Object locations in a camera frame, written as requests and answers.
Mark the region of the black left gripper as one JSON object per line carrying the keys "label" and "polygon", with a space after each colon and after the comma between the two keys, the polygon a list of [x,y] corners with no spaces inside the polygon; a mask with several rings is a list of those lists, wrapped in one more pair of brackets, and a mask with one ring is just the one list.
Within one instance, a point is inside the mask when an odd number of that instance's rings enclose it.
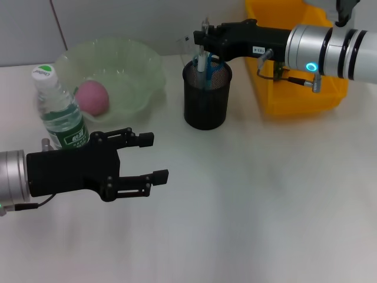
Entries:
{"label": "black left gripper", "polygon": [[136,135],[131,127],[98,132],[82,147],[27,154],[27,178],[32,197],[92,190],[101,200],[149,197],[153,186],[165,185],[169,171],[120,176],[117,149],[150,147],[154,133]]}

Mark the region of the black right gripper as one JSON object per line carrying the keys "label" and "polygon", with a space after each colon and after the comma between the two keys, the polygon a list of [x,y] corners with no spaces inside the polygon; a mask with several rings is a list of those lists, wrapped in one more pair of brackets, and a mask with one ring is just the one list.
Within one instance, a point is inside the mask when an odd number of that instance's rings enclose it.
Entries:
{"label": "black right gripper", "polygon": [[247,19],[209,25],[207,33],[194,31],[193,37],[196,45],[207,52],[219,52],[224,61],[239,57],[258,58],[272,50],[271,60],[282,62],[290,33],[290,29],[260,27],[255,19]]}

